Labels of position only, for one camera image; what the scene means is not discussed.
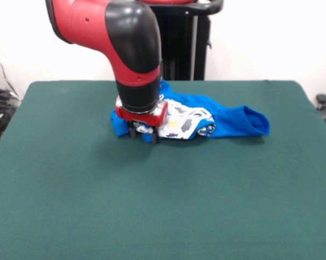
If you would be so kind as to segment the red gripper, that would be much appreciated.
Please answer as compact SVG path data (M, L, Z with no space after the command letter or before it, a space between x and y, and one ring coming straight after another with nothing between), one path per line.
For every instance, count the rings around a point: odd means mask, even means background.
M152 126L152 143L158 144L160 142L158 127L162 126L167 120L168 102L159 100L157 105L150 112L134 113L129 112L124 108L122 101L118 96L115 102L115 111L118 117L129 122L128 131L131 139L136 138L135 122L141 122Z

